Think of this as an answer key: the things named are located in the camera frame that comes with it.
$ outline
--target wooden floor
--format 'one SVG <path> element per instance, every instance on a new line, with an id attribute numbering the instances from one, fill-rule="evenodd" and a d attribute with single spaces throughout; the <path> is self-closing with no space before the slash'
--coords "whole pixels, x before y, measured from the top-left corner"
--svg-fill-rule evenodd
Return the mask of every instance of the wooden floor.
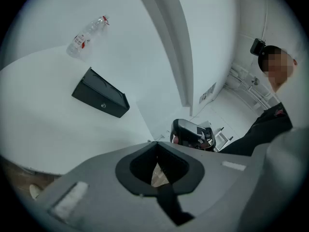
<path id="1" fill-rule="evenodd" d="M 41 189 L 45 189 L 49 184 L 60 177 L 59 175 L 42 174 L 37 172 L 35 174 L 31 174 L 3 158 L 0 158 L 0 164 L 4 174 L 12 186 L 21 193 L 30 197 L 30 184 L 35 184 Z"/>
<path id="2" fill-rule="evenodd" d="M 157 163 L 154 172 L 153 177 L 151 179 L 151 185 L 155 188 L 159 187 L 160 185 L 167 184 L 169 181 L 164 175 L 164 173 L 161 171 L 161 168 L 159 164 Z"/>

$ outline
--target electrical outlet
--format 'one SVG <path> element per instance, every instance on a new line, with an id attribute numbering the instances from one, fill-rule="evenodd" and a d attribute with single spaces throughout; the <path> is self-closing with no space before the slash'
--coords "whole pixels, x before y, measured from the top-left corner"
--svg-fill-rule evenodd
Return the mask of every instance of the electrical outlet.
<path id="1" fill-rule="evenodd" d="M 214 83 L 210 89 L 208 89 L 204 94 L 202 94 L 202 96 L 199 98 L 199 103 L 201 103 L 202 101 L 204 101 L 209 95 L 211 95 L 214 91 L 214 88 L 216 86 L 216 83 Z"/>

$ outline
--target plastic water bottle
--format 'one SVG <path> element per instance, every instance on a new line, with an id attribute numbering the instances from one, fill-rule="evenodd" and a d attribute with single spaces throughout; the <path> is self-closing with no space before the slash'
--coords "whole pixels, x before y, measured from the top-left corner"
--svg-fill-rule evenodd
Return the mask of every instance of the plastic water bottle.
<path id="1" fill-rule="evenodd" d="M 99 17 L 90 22 L 84 29 L 76 35 L 72 43 L 67 48 L 67 54 L 73 58 L 79 58 L 81 51 L 90 43 L 91 38 L 99 29 L 103 29 L 108 24 L 108 15 Z"/>

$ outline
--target black tissue box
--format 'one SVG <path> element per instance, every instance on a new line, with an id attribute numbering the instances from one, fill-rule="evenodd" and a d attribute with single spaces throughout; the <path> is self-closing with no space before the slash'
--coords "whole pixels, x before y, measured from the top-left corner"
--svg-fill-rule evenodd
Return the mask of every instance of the black tissue box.
<path id="1" fill-rule="evenodd" d="M 72 96 L 118 118 L 130 108 L 126 95 L 104 80 L 91 67 L 78 83 Z"/>

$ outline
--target gray panel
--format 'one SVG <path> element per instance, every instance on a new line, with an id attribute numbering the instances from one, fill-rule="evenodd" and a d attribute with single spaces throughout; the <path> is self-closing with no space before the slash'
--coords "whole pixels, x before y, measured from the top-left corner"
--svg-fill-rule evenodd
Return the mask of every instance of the gray panel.
<path id="1" fill-rule="evenodd" d="M 70 226 L 83 231 L 165 231 L 174 223 L 156 198 L 131 194 L 117 180 L 117 162 L 150 143 L 135 145 L 88 159 L 50 185 L 37 202 L 48 210 L 77 181 L 89 184 L 88 193 L 71 215 Z"/>
<path id="2" fill-rule="evenodd" d="M 67 223 L 80 231 L 252 231 L 267 225 L 282 211 L 302 185 L 308 170 L 308 130 L 284 133 L 259 145 L 251 157 L 211 153 L 171 143 L 205 168 L 205 176 L 193 193 L 179 196 L 183 211 L 196 218 L 176 227 L 156 198 L 129 193 L 117 180 L 115 166 L 127 154 L 149 143 L 91 158 L 49 186 L 33 206 L 32 214 L 48 211 L 77 181 L 90 185 Z M 222 166 L 222 161 L 246 165 L 244 171 Z M 35 214 L 59 231 L 61 223 L 45 212 Z M 62 231 L 68 231 L 63 224 Z"/>
<path id="3" fill-rule="evenodd" d="M 201 183 L 193 193 L 178 196 L 183 211 L 194 216 L 200 215 L 215 204 L 226 191 L 235 183 L 243 171 L 222 166 L 223 161 L 247 166 L 251 157 L 218 154 L 184 147 L 172 143 L 165 143 L 197 160 L 205 169 L 205 175 Z"/>

